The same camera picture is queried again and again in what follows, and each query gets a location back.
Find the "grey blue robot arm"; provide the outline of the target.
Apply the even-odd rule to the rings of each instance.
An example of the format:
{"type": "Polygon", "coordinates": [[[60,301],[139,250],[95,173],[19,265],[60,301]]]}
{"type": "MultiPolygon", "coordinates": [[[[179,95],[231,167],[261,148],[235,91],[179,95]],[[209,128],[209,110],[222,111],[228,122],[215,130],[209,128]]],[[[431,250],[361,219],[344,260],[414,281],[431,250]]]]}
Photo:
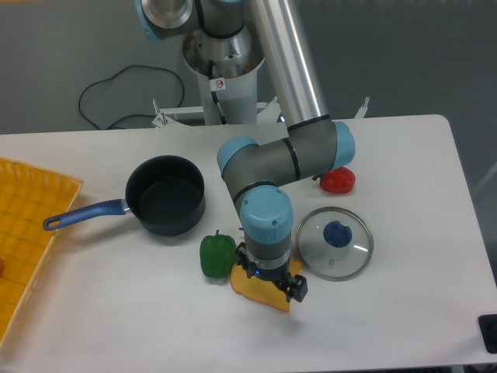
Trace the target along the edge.
{"type": "Polygon", "coordinates": [[[347,165],[355,142],[326,109],[296,2],[138,1],[135,7],[151,39],[184,36],[184,59],[206,81],[204,108],[214,110],[217,124],[229,123],[221,93],[268,64],[287,136],[265,145],[233,138],[219,149],[217,164],[245,235],[236,264],[301,302],[308,285],[290,272],[294,214],[283,186],[347,165]]]}

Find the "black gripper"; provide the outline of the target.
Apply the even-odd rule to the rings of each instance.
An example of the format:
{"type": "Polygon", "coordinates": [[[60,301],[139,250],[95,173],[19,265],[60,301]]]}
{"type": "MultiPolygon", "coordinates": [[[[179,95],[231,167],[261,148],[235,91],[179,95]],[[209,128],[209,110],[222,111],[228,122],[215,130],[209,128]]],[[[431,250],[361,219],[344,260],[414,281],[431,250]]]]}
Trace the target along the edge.
{"type": "Polygon", "coordinates": [[[234,265],[241,267],[247,278],[256,277],[262,281],[280,283],[280,290],[285,294],[286,301],[301,303],[308,293],[307,279],[300,274],[290,273],[290,254],[272,260],[256,258],[246,253],[246,244],[241,242],[235,249],[234,265]]]}

